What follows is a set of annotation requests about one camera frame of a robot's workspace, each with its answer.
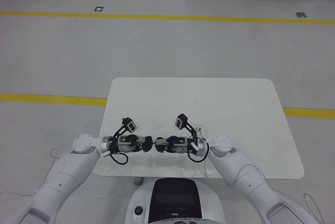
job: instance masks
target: wire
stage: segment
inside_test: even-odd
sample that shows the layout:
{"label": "wire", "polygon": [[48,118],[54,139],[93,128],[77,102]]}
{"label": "wire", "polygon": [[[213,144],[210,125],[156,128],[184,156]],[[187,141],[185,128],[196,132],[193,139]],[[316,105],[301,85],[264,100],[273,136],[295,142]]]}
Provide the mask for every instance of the wire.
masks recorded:
{"label": "wire", "polygon": [[[244,167],[246,167],[246,166],[253,166],[253,167],[255,167],[255,168],[262,174],[263,178],[264,178],[264,179],[266,180],[266,182],[269,184],[269,186],[271,187],[271,189],[273,189],[273,190],[279,192],[280,194],[283,194],[282,192],[280,192],[280,191],[276,190],[275,188],[273,188],[272,185],[268,182],[268,180],[267,180],[266,176],[264,175],[264,173],[263,173],[257,166],[255,166],[255,165],[253,165],[253,164],[246,164],[246,165],[244,165],[243,167],[241,167],[241,169],[239,170],[239,172],[238,172],[237,175],[236,175],[236,178],[235,178],[234,183],[233,183],[232,186],[235,186],[235,184],[236,184],[236,182],[237,182],[237,180],[238,180],[238,177],[239,177],[239,175],[240,175],[241,170],[242,170]],[[312,212],[311,208],[308,206],[306,196],[308,196],[308,197],[312,200],[312,202],[314,203],[314,205],[316,206],[316,208],[317,208],[317,210],[318,210],[318,213],[319,213],[319,216],[320,216],[320,220],[317,218],[317,216]],[[322,213],[320,212],[317,203],[315,202],[315,200],[312,198],[312,196],[311,196],[310,194],[308,194],[308,193],[304,193],[304,194],[303,194],[303,200],[304,200],[304,203],[306,204],[306,206],[307,206],[309,212],[311,213],[311,215],[312,215],[312,216],[313,216],[319,223],[321,223],[321,224],[335,224],[335,221],[334,221],[334,222],[331,222],[331,223],[326,223],[326,222],[324,222]]]}
{"label": "wire", "polygon": [[0,196],[1,196],[2,194],[4,194],[4,193],[7,193],[7,194],[18,195],[18,196],[21,196],[21,197],[29,197],[29,196],[32,196],[32,195],[34,195],[35,193],[37,193],[37,192],[38,192],[38,189],[40,189],[40,188],[43,186],[43,184],[44,184],[44,182],[45,182],[45,179],[46,179],[46,177],[47,177],[48,174],[49,174],[50,169],[52,169],[52,167],[53,167],[53,165],[54,165],[55,160],[58,159],[58,158],[60,158],[60,157],[57,157],[57,154],[58,154],[58,151],[57,151],[56,148],[52,148],[52,150],[50,150],[50,156],[51,156],[52,158],[54,158],[54,160],[53,160],[51,166],[49,167],[48,171],[45,173],[45,176],[44,176],[44,179],[43,179],[42,183],[39,185],[39,187],[38,187],[33,193],[31,193],[31,194],[20,194],[20,193],[9,192],[8,190],[4,190],[4,191],[0,192]]}
{"label": "wire", "polygon": [[109,154],[109,156],[114,160],[114,162],[116,162],[117,164],[119,165],[125,165],[128,163],[129,161],[129,157],[125,154],[125,153],[121,153],[121,152],[118,152],[116,153],[116,155],[123,155],[125,156],[125,158],[127,158],[127,160],[125,162],[119,162],[118,160],[116,160],[114,157],[113,157],[113,154]]}
{"label": "wire", "polygon": [[210,151],[210,148],[209,148],[209,145],[208,145],[208,143],[207,143],[207,152],[206,152],[206,154],[205,154],[205,156],[202,158],[202,160],[194,160],[193,158],[191,158],[191,156],[190,156],[190,151],[188,150],[188,157],[189,157],[189,159],[191,160],[191,161],[193,161],[193,162],[196,162],[196,163],[198,163],[198,162],[203,162],[206,158],[207,158],[207,155],[208,155],[208,152]]}

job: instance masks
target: white cable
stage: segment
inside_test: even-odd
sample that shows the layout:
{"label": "white cable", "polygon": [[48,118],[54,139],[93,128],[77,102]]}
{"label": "white cable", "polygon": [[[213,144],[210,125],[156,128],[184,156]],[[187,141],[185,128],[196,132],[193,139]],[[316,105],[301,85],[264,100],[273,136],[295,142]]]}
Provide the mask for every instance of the white cable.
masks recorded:
{"label": "white cable", "polygon": [[[255,166],[255,165],[253,165],[253,164],[246,164],[246,165],[244,165],[243,167],[241,167],[241,169],[239,170],[239,172],[238,172],[237,175],[236,175],[236,178],[235,178],[235,180],[234,180],[233,186],[235,186],[235,184],[236,184],[236,182],[237,182],[237,180],[238,180],[238,177],[239,177],[239,174],[240,174],[241,170],[242,170],[244,167],[246,167],[246,166],[253,166],[253,167],[255,167],[255,168],[262,174],[263,178],[264,178],[264,179],[266,180],[266,182],[269,184],[269,186],[271,187],[271,189],[273,189],[273,190],[279,192],[280,194],[283,194],[282,192],[280,192],[280,191],[276,190],[275,188],[273,188],[272,185],[268,182],[268,180],[267,180],[266,176],[264,175],[264,173],[263,173],[257,166]],[[317,216],[312,212],[312,210],[311,210],[310,207],[308,206],[306,196],[309,196],[309,198],[312,200],[312,202],[313,202],[314,205],[316,206],[316,208],[317,208],[317,210],[318,210],[318,213],[319,213],[319,216],[320,216],[320,220],[317,218]],[[306,204],[306,206],[307,206],[309,212],[312,214],[312,216],[313,216],[319,223],[321,223],[321,224],[335,224],[335,221],[334,221],[334,222],[331,222],[331,223],[324,222],[322,213],[320,212],[317,203],[315,202],[315,200],[312,198],[312,196],[311,196],[310,194],[308,194],[308,193],[304,193],[304,194],[303,194],[303,200],[304,200],[304,203]]]}
{"label": "white cable", "polygon": [[7,194],[14,194],[14,195],[22,196],[22,197],[29,197],[29,196],[32,196],[32,195],[34,195],[35,193],[37,193],[38,190],[39,190],[39,189],[42,187],[42,185],[44,184],[45,179],[46,179],[46,177],[48,176],[48,173],[49,173],[50,169],[53,167],[55,160],[58,159],[58,158],[60,158],[60,157],[57,157],[57,154],[58,154],[58,151],[57,151],[56,148],[52,148],[52,150],[50,150],[50,156],[51,156],[52,158],[54,158],[54,160],[53,160],[53,162],[52,162],[50,168],[49,168],[48,171],[46,172],[46,174],[45,174],[45,176],[44,176],[44,179],[43,179],[42,183],[39,185],[39,187],[38,187],[33,193],[31,193],[31,194],[20,194],[20,193],[9,192],[9,191],[4,190],[4,191],[0,192],[0,196],[1,196],[2,194],[4,194],[4,193],[7,193]]}

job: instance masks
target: concrete floor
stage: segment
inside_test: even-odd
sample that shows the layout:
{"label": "concrete floor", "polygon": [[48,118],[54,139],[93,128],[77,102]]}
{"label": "concrete floor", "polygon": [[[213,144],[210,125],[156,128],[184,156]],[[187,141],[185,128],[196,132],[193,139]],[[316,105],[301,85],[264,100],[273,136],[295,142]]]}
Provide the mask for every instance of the concrete floor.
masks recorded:
{"label": "concrete floor", "polygon": [[[295,18],[335,20],[335,1],[0,0],[0,11]],[[107,97],[116,77],[260,77],[282,106],[335,109],[335,26],[202,21],[0,16],[0,92]],[[104,108],[0,102],[0,191],[31,193],[52,158],[82,133],[99,134]],[[317,201],[335,220],[335,120],[287,118],[305,175],[271,180],[303,204]],[[230,223],[260,223],[222,180],[202,180]],[[132,178],[91,174],[56,223],[122,223]],[[4,195],[0,223],[27,198]]]}

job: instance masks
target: black cable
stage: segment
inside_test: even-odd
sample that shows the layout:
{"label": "black cable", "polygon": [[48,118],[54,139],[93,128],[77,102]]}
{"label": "black cable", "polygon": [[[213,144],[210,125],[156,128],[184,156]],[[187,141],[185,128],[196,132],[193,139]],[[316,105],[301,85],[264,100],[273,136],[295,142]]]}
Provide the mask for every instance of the black cable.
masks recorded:
{"label": "black cable", "polygon": [[191,158],[190,151],[188,150],[188,157],[189,157],[189,159],[191,161],[193,161],[193,162],[196,162],[196,163],[203,162],[207,158],[208,152],[210,151],[210,146],[208,145],[208,143],[206,143],[206,144],[207,144],[207,152],[206,152],[205,156],[202,158],[202,160],[194,160],[193,158]]}
{"label": "black cable", "polygon": [[128,163],[128,161],[129,161],[129,157],[128,157],[126,154],[121,153],[121,152],[119,152],[119,153],[117,153],[117,154],[118,154],[118,155],[123,155],[123,156],[125,156],[125,157],[127,158],[127,160],[126,160],[125,162],[119,162],[118,160],[116,160],[116,159],[113,157],[113,154],[109,154],[109,156],[114,160],[114,162],[116,162],[116,163],[119,164],[119,165],[125,165],[125,164]]}

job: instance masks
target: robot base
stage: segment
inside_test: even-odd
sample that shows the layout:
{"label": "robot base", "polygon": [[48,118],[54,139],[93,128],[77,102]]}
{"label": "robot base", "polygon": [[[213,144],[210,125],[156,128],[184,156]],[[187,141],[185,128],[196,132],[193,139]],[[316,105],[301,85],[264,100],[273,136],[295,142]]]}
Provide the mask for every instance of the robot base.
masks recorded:
{"label": "robot base", "polygon": [[129,202],[125,224],[147,224],[168,218],[203,218],[226,223],[217,194],[186,178],[159,178],[138,188]]}

